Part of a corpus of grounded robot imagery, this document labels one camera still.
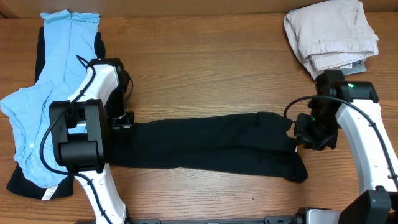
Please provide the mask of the black t-shirt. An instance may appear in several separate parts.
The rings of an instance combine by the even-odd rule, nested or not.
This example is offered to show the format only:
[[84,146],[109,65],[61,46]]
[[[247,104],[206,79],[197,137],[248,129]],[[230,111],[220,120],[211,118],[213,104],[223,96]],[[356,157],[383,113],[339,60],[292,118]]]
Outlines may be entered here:
[[276,113],[257,112],[210,118],[136,123],[113,131],[112,165],[132,168],[203,169],[281,177],[303,182],[308,173],[291,122]]

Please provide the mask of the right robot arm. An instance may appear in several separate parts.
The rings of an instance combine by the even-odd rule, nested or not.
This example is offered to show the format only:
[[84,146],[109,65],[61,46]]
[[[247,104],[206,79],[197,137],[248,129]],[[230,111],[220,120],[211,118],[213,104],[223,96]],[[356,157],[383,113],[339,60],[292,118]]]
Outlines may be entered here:
[[316,95],[307,96],[310,114],[300,113],[297,142],[321,151],[336,147],[343,130],[354,158],[359,197],[343,211],[301,208],[293,223],[397,223],[397,156],[386,133],[379,97],[371,82],[348,82],[339,70],[315,79]]

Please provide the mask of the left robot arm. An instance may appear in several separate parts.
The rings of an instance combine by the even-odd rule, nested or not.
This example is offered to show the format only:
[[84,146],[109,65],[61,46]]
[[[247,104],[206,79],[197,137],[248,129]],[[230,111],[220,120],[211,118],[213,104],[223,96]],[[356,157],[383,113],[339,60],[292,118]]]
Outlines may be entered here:
[[95,223],[130,223],[111,175],[111,132],[130,128],[134,115],[126,111],[126,97],[133,83],[118,58],[78,57],[86,78],[65,101],[49,107],[55,161],[65,167],[63,175],[74,177],[83,187],[95,213]]

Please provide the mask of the folded grey garment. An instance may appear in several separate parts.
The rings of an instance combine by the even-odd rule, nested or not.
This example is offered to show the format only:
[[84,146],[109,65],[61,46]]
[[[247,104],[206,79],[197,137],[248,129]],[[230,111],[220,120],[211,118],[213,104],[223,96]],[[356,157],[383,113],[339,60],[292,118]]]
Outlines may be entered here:
[[359,60],[347,65],[342,65],[339,67],[339,69],[342,71],[343,75],[352,75],[355,73],[363,73],[366,71],[363,60]]

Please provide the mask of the light blue shirt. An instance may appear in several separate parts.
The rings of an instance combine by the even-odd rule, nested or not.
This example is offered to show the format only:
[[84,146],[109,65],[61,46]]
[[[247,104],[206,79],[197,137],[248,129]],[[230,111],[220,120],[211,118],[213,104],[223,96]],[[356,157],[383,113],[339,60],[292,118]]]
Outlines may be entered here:
[[96,58],[100,15],[64,9],[40,16],[44,20],[44,68],[34,86],[3,98],[1,111],[9,117],[16,147],[14,160],[24,177],[40,188],[49,188],[65,178],[50,172],[40,160],[40,143],[50,125],[49,106],[66,100],[85,79],[86,68],[77,57],[87,61]]

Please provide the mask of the folded beige trousers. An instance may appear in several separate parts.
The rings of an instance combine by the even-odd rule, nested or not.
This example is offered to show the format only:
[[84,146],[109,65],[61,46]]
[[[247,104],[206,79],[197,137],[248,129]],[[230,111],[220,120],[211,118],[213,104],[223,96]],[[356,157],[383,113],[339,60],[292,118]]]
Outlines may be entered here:
[[299,62],[316,79],[379,54],[361,1],[334,0],[294,9],[284,17],[289,44]]

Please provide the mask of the black garment under pile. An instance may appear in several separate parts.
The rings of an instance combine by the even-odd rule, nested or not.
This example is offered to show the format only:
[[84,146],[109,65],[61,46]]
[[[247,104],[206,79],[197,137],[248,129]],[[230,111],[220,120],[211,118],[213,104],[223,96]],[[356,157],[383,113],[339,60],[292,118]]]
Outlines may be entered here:
[[[98,58],[105,58],[106,49],[105,44],[101,38],[101,32],[97,32],[94,41],[95,54]],[[37,42],[37,56],[35,63],[35,79],[36,83],[40,77],[40,73],[45,65],[45,41],[44,41],[44,27],[39,29]],[[16,166],[6,189],[11,193],[27,198],[42,200],[47,189],[36,186],[33,182],[27,180],[19,165]],[[73,177],[67,176],[63,179],[60,185],[55,189],[55,192],[50,199],[65,198],[73,195]]]

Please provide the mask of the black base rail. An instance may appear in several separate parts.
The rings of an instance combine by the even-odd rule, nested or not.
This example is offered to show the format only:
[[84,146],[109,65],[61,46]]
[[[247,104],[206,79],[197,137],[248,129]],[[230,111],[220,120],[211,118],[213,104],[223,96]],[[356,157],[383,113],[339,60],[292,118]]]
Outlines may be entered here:
[[131,224],[338,224],[339,211],[320,208],[300,208],[293,215],[268,215],[264,218],[233,218],[207,220],[160,220],[130,218]]

